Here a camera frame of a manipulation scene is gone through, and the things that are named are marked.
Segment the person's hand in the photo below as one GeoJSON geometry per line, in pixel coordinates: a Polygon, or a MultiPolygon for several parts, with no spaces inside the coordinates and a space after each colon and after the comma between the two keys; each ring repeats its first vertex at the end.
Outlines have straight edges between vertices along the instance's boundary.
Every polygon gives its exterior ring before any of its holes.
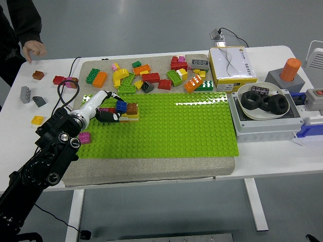
{"type": "Polygon", "coordinates": [[[26,61],[32,63],[31,54],[35,56],[45,56],[47,54],[47,50],[45,45],[42,42],[36,40],[29,40],[25,42],[23,46],[23,53],[25,55],[26,61]]]}

